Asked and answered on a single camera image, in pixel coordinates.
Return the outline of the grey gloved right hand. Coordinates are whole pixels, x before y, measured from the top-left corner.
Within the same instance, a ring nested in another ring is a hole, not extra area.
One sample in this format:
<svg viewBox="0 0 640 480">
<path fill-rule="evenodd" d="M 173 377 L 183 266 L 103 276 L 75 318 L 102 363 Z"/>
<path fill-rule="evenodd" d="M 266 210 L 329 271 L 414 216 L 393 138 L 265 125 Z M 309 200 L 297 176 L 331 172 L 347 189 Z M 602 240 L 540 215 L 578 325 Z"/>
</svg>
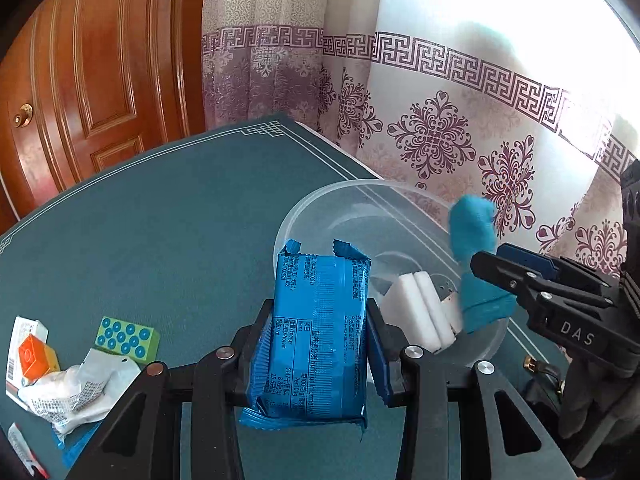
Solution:
<svg viewBox="0 0 640 480">
<path fill-rule="evenodd" d="M 626 448 L 639 433 L 639 371 L 620 377 L 612 370 L 574 358 L 565 378 L 559 436 L 568 460 L 582 469 L 597 452 Z"/>
</svg>

